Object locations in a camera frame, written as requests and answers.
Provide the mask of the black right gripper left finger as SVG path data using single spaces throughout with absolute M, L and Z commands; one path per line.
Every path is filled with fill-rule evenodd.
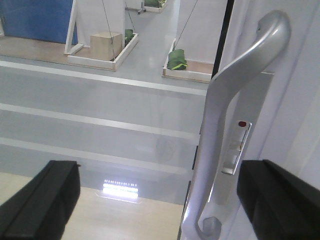
M 2 240 L 60 240 L 81 193 L 76 161 L 51 160 L 0 206 Z

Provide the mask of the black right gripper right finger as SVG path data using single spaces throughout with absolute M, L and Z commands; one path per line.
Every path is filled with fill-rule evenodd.
M 318 240 L 320 191 L 264 160 L 241 163 L 237 195 L 259 240 Z

